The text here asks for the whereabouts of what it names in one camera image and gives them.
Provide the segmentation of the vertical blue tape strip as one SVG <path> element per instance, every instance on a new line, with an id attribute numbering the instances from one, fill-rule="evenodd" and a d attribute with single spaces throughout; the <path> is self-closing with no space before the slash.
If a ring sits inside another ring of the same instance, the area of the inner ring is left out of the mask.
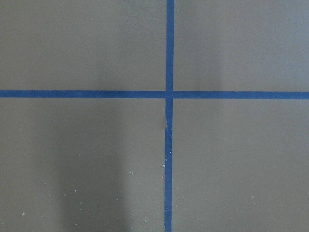
<path id="1" fill-rule="evenodd" d="M 174 4 L 167 1 L 166 18 L 166 86 L 165 86 L 165 185 L 164 227 L 172 231 L 172 131 L 173 131 L 173 71 L 174 71 Z"/>

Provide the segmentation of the horizontal blue tape strip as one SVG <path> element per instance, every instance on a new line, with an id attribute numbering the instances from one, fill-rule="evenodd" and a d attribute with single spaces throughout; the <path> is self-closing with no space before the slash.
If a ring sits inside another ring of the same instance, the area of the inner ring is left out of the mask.
<path id="1" fill-rule="evenodd" d="M 112 99 L 288 99 L 307 100 L 308 92 L 289 91 L 133 91 L 133 90 L 1 90 L 2 98 Z"/>

